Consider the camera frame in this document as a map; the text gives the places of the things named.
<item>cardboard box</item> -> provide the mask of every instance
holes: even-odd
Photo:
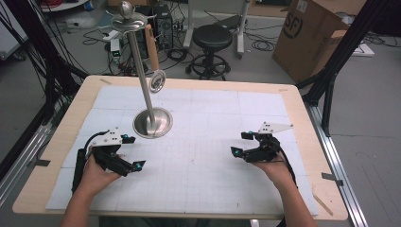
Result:
[[[293,0],[272,57],[294,79],[308,79],[323,69],[348,25],[312,0]]]
[[[109,6],[117,7],[123,0],[108,0]],[[125,0],[132,4],[132,6],[153,6],[156,0]]]

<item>white paper sheet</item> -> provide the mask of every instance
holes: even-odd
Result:
[[[123,159],[146,160],[134,172],[111,184],[92,203],[92,210],[177,212],[194,214],[283,214],[280,196],[266,175],[230,147],[256,148],[241,139],[242,131],[257,131],[264,121],[290,124],[277,94],[234,91],[164,89],[151,96],[153,107],[173,116],[165,136],[145,139],[133,128],[134,117],[146,105],[137,87],[105,86],[87,115],[68,153],[46,209],[65,209],[71,198],[76,153],[88,138],[118,127],[133,135],[132,145],[117,152]],[[318,209],[292,130],[275,133],[295,171],[299,190],[312,215]]]

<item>tape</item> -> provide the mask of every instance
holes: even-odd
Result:
[[[95,6],[94,6],[92,0],[85,2],[85,3],[83,4],[83,7],[84,7],[85,10],[87,10],[87,11],[91,11],[91,10],[93,10],[93,9],[95,8]]]

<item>wooden table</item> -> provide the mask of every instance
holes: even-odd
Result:
[[[36,166],[26,182],[12,209],[18,214],[61,214],[61,211],[46,210],[61,165],[78,135],[88,112],[91,110],[98,91],[102,86],[140,86],[138,78],[90,76],[79,89],[49,142],[42,159],[49,160],[47,167]],[[304,103],[293,85],[245,83],[227,81],[169,79],[165,88],[185,88],[200,90],[231,90],[239,92],[262,92],[280,94],[287,107],[288,117],[294,125],[298,149],[304,161],[312,192],[319,208],[315,219],[344,220],[348,213],[336,183],[322,178],[322,173],[331,173],[322,147],[306,112]],[[130,212],[92,212],[94,215],[134,216]]]

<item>metal rail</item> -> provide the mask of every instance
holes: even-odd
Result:
[[[46,141],[50,132],[51,123],[40,126],[33,134],[32,138],[27,143],[7,175],[3,178],[3,181],[0,183],[0,207],[6,201],[14,186],[19,182],[21,176],[26,171],[28,164],[32,159],[34,159],[36,153],[39,152],[39,149]]]
[[[359,203],[357,202],[357,197],[348,180],[333,140],[324,132],[322,127],[322,114],[319,110],[319,107],[313,107],[307,104],[305,106],[309,112],[310,118],[315,127],[315,131],[321,141],[327,162],[329,163],[336,179],[342,181],[342,185],[339,185],[339,191],[347,207],[350,219],[353,221],[354,226],[356,227],[368,227],[368,223],[366,222],[365,216],[363,215]]]

